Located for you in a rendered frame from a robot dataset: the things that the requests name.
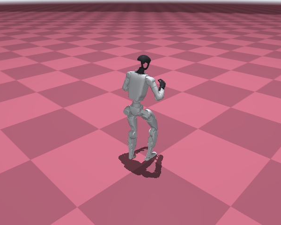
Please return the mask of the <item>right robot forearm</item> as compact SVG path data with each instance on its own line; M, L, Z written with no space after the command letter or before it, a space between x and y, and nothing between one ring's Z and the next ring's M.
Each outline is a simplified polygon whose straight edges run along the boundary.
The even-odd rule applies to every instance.
M161 90L159 91L159 93L160 93L160 97L161 97L161 98L164 98L164 89L163 89L163 88L161 88Z

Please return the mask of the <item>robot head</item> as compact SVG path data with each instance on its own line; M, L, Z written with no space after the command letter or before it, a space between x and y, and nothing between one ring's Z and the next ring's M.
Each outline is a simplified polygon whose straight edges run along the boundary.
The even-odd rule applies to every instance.
M137 58L137 60L141 61L141 67L139 67L139 70L136 71L135 73L144 74L144 70L147 70L147 68L149 67L149 64L150 64L150 62L151 62L151 59L150 59L148 56L146 56L146 55L141 55L141 56L139 56L139 57ZM143 67L143 64L144 64L144 63L147 63L147 64L148 64L146 68Z

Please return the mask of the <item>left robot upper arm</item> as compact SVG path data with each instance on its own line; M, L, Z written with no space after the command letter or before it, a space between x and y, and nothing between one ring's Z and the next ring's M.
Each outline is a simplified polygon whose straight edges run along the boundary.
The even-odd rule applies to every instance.
M129 71L126 73L126 78L124 80L124 84L122 86L124 91L128 91L128 84L129 84L129 80L130 80L130 75L131 75L132 71Z

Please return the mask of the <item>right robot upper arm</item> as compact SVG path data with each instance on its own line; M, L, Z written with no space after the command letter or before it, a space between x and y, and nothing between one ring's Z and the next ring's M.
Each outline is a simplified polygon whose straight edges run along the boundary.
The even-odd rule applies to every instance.
M155 100L156 101L161 100L162 98L160 97L160 93L156 85L155 79L153 77L146 76L146 84L150 86L152 92L154 93Z

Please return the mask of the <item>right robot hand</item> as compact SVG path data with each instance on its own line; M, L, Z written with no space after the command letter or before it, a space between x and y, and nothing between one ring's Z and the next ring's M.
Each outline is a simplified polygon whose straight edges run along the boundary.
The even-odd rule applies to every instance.
M159 79L158 81L160 83L160 87L159 87L159 91L160 91L161 88L163 88L163 89L165 88L166 83L162 79Z

